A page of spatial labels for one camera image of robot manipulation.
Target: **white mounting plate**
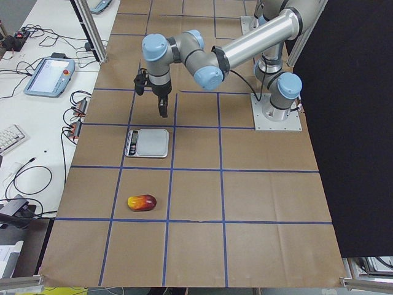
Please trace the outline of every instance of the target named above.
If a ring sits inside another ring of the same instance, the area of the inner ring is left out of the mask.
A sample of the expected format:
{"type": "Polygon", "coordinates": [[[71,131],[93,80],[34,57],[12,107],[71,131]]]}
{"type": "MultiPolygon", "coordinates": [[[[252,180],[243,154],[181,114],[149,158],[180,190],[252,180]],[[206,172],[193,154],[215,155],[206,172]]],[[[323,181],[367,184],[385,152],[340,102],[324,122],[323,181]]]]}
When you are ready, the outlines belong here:
{"type": "Polygon", "coordinates": [[[250,25],[251,22],[253,21],[254,17],[240,17],[240,23],[241,23],[241,33],[247,34],[250,32],[250,25]]]}
{"type": "Polygon", "coordinates": [[[251,94],[252,113],[256,131],[302,131],[299,114],[297,111],[290,112],[289,117],[282,122],[273,122],[262,113],[262,102],[270,99],[270,93],[263,93],[262,99],[257,101],[255,95],[251,94]]]}

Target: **black panel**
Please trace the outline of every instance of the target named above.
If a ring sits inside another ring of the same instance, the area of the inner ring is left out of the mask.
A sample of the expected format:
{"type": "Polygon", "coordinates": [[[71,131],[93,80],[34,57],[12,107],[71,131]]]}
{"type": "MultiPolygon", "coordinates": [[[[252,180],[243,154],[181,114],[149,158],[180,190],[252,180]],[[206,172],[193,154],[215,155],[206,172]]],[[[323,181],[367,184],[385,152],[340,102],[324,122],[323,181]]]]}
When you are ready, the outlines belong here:
{"type": "Polygon", "coordinates": [[[343,257],[393,255],[392,14],[330,0],[295,66],[343,257]]]}

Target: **white keyboard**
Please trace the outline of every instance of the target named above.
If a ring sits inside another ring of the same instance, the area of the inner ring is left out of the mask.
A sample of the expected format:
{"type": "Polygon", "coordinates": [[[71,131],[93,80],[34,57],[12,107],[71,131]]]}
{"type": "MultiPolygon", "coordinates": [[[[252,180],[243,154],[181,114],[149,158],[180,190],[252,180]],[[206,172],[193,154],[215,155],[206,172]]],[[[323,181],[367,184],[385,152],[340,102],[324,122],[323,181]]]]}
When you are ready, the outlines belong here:
{"type": "Polygon", "coordinates": [[[0,130],[0,154],[4,155],[27,139],[26,133],[16,125],[11,125],[4,130],[0,130]]]}

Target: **digital scale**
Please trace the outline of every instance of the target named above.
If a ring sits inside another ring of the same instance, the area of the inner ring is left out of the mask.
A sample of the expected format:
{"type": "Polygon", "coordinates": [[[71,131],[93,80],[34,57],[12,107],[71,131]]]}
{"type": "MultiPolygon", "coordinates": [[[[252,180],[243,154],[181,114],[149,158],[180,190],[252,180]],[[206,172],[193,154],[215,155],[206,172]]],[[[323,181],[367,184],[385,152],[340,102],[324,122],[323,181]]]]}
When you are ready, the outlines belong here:
{"type": "Polygon", "coordinates": [[[165,129],[140,129],[128,132],[126,157],[165,158],[169,132],[165,129]]]}
{"type": "Polygon", "coordinates": [[[65,58],[45,57],[24,89],[27,95],[58,97],[75,70],[75,62],[65,58]]]}
{"type": "Polygon", "coordinates": [[[112,0],[88,0],[90,12],[93,14],[100,14],[111,3],[112,0]]]}

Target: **black wall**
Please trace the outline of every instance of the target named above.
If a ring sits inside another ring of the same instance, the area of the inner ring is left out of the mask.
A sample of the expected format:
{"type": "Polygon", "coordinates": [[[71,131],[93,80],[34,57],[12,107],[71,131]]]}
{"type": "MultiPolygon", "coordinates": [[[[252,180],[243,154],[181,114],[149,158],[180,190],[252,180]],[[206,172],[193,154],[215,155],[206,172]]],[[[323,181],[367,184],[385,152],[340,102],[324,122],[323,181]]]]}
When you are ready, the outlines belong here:
{"type": "Polygon", "coordinates": [[[329,0],[295,65],[343,257],[393,255],[392,52],[392,0],[329,0]]]}

